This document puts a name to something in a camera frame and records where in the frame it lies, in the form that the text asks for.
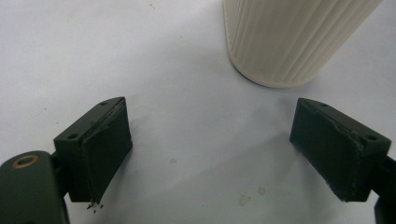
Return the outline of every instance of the white tabletop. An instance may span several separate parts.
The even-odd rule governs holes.
[[[0,163],[54,152],[125,96],[133,152],[96,213],[65,197],[73,224],[373,224],[377,196],[340,202],[289,135],[304,97],[396,140],[395,11],[384,0],[317,78],[276,90],[234,69],[220,0],[1,1]]]

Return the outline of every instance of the stain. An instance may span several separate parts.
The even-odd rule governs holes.
[[[251,201],[251,198],[249,196],[242,195],[241,198],[239,199],[239,205],[243,207],[250,201]]]
[[[265,194],[265,188],[259,187],[259,194],[260,194],[260,195]]]

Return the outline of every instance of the ridged surface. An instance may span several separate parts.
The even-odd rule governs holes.
[[[228,51],[247,78],[311,80],[382,0],[224,0]]]

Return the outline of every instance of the cup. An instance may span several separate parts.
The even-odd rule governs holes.
[[[224,0],[230,58],[263,86],[303,85],[381,1]]]

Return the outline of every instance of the beige ribbed container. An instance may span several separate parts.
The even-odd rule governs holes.
[[[224,0],[229,55],[263,86],[302,85],[381,1]]]

